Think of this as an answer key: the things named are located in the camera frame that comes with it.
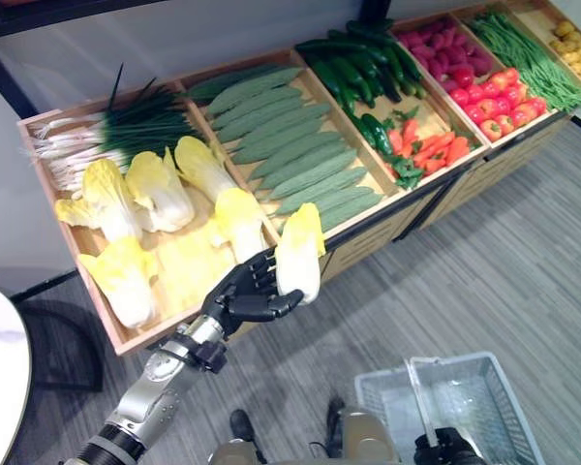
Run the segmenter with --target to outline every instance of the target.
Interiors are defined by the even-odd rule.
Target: carrot
[[[405,142],[403,144],[403,149],[400,151],[399,155],[403,158],[411,158],[413,153],[413,146],[411,142]]]
[[[403,142],[412,143],[419,139],[417,136],[417,129],[419,128],[419,123],[416,119],[408,119],[403,124]]]
[[[387,138],[393,148],[394,153],[400,153],[403,149],[403,137],[400,135],[400,131],[397,129],[390,129],[387,131]]]
[[[445,160],[443,158],[441,158],[439,160],[435,159],[435,158],[431,158],[430,160],[426,161],[426,165],[424,167],[424,169],[425,169],[424,176],[429,176],[433,172],[440,170],[444,166],[445,166]]]
[[[458,137],[452,141],[445,154],[445,164],[450,166],[459,158],[469,153],[469,144],[466,138]]]

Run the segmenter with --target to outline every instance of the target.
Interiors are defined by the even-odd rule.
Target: white table
[[[28,335],[11,302],[0,294],[0,464],[13,445],[28,399]]]

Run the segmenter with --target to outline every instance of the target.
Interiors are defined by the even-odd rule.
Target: red tomato
[[[506,97],[498,97],[495,99],[495,114],[509,114],[510,113],[510,102]]]
[[[391,148],[394,150],[394,155],[400,153],[403,149],[403,137],[400,135],[400,131],[396,129],[390,129],[387,131],[387,138],[391,144]]]
[[[527,113],[520,109],[516,109],[510,114],[510,118],[512,119],[512,124],[516,129],[519,129],[521,126],[525,126],[529,123],[527,119]]]
[[[537,118],[538,113],[535,110],[534,106],[532,104],[521,104],[519,105],[517,108],[520,111],[523,111],[526,115],[527,115],[527,122],[529,123],[530,121],[534,120]]]
[[[459,107],[464,107],[469,103],[469,93],[465,89],[454,89],[449,93],[449,96]]]
[[[484,116],[484,111],[477,107],[477,105],[467,105],[465,108],[465,113],[472,119],[475,124],[480,124],[486,119]]]
[[[474,83],[474,72],[469,68],[456,70],[452,77],[461,87],[467,87]]]
[[[474,104],[479,102],[484,98],[484,91],[479,85],[472,84],[467,88],[467,93],[469,95],[469,103]]]
[[[519,72],[516,71],[516,68],[506,68],[502,71],[507,77],[508,84],[516,84],[519,81]]]
[[[510,81],[504,72],[495,73],[488,80],[489,82],[495,84],[495,86],[500,90],[500,92],[504,92],[504,89],[506,89],[507,86],[510,84]]]
[[[502,97],[504,97],[507,100],[507,102],[510,104],[511,109],[513,109],[521,102],[523,102],[523,100],[519,96],[518,89],[513,85],[510,85],[505,89],[505,91],[502,93]]]
[[[500,95],[500,89],[491,81],[487,81],[480,84],[482,92],[484,92],[485,99],[494,99]]]
[[[483,121],[480,124],[480,129],[491,142],[498,140],[502,136],[502,128],[494,119]]]
[[[502,136],[506,136],[514,131],[514,123],[512,123],[512,118],[510,118],[507,114],[500,114],[497,118],[495,118],[497,124],[500,125],[502,128]]]
[[[492,118],[497,111],[497,104],[493,99],[482,99],[477,103],[477,107],[484,113],[484,119]]]
[[[542,97],[533,97],[525,103],[532,104],[535,108],[535,112],[538,113],[538,116],[546,112],[546,100]]]

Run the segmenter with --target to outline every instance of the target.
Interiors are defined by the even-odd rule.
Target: cucumber
[[[217,137],[220,142],[230,142],[243,136],[244,134],[254,131],[262,124],[271,119],[286,114],[293,109],[300,109],[303,102],[299,97],[290,97],[273,104],[266,105],[262,108],[252,111],[251,114],[242,118],[231,121],[220,132]]]
[[[296,160],[304,153],[310,152],[321,145],[333,142],[341,138],[340,133],[325,131],[308,136],[302,140],[297,140],[279,152],[271,155],[261,165],[258,165],[248,177],[249,180],[258,179],[278,170],[289,162]]]
[[[257,95],[253,99],[246,100],[242,104],[237,105],[233,109],[220,114],[215,121],[211,124],[211,127],[218,131],[224,126],[228,125],[232,120],[248,116],[255,109],[260,109],[265,105],[273,104],[274,102],[279,102],[280,100],[289,99],[290,97],[300,97],[301,91],[295,89],[294,87],[278,87],[271,90],[266,90],[261,94]]]
[[[352,168],[350,170],[342,170],[333,176],[317,182],[303,191],[296,192],[291,196],[286,197],[274,214],[276,216],[288,215],[298,210],[301,204],[305,202],[314,202],[324,194],[333,191],[338,191],[344,187],[352,186],[359,182],[359,180],[366,175],[364,167]]]
[[[288,197],[295,192],[302,191],[319,181],[330,177],[336,172],[342,171],[348,165],[352,163],[355,159],[356,152],[354,150],[349,150],[336,155],[329,160],[326,160],[315,167],[298,174],[290,179],[287,179],[282,184],[276,186],[276,188],[269,194],[267,200],[278,200],[284,197]]]
[[[328,63],[348,84],[357,85],[363,80],[363,77],[355,66],[342,56],[334,56]]]
[[[365,53],[349,53],[347,58],[367,78],[375,78],[377,76],[377,66]]]
[[[315,201],[315,205],[319,209],[319,213],[323,213],[331,208],[335,208],[338,205],[347,203],[357,199],[358,197],[364,196],[366,194],[374,193],[372,187],[367,186],[352,186],[342,189],[340,191],[333,191],[325,194],[321,198]]]
[[[319,163],[322,163],[325,160],[328,160],[329,158],[344,152],[345,149],[347,149],[347,151],[353,152],[354,155],[357,154],[357,151],[354,148],[347,148],[340,140],[321,145],[316,150],[302,155],[294,162],[288,163],[284,167],[281,167],[279,170],[276,170],[265,176],[257,190],[273,189],[274,187],[282,184],[287,179],[297,176],[298,174],[301,174],[304,171],[317,166]]]
[[[319,119],[321,116],[331,110],[329,104],[310,105],[303,108],[294,109],[286,114],[281,114],[277,118],[264,123],[259,128],[248,134],[243,141],[239,143],[239,147],[244,147],[263,140],[273,134],[279,133],[289,126],[294,126],[310,119]]]
[[[262,76],[273,71],[279,71],[282,68],[282,66],[275,63],[264,63],[245,70],[223,73],[193,85],[188,89],[187,95],[199,105],[208,104],[224,89],[237,84],[241,80]]]
[[[405,78],[405,74],[403,73],[403,67],[400,64],[400,60],[394,50],[392,50],[391,46],[384,46],[382,48],[383,54],[387,57],[387,66],[389,67],[390,71],[393,73],[396,80],[402,80]]]
[[[237,165],[243,165],[264,160],[288,143],[310,134],[315,134],[319,131],[320,127],[321,122],[318,119],[312,119],[305,123],[291,126],[278,134],[274,134],[253,145],[242,148],[232,157],[232,161]]]
[[[382,199],[379,194],[367,193],[361,197],[347,201],[346,203],[330,208],[321,215],[321,229],[325,233],[332,228],[350,220],[371,206],[375,206]]]
[[[340,95],[340,80],[336,77],[334,71],[327,63],[319,59],[316,55],[306,53],[306,62],[312,68],[312,71],[319,77],[325,87],[329,89],[333,95]]]
[[[241,102],[259,95],[265,90],[288,84],[301,72],[301,68],[286,68],[280,71],[274,71],[260,77],[253,77],[243,80],[227,89],[224,89],[213,102],[207,107],[209,114],[219,114],[227,109],[236,107]]]

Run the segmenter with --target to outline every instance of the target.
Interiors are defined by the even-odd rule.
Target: robotic hand
[[[180,325],[144,366],[99,435],[65,465],[136,465],[171,424],[180,394],[203,371],[219,373],[226,363],[224,340],[244,322],[287,315],[303,292],[278,295],[273,250],[237,265],[211,291],[194,322]]]

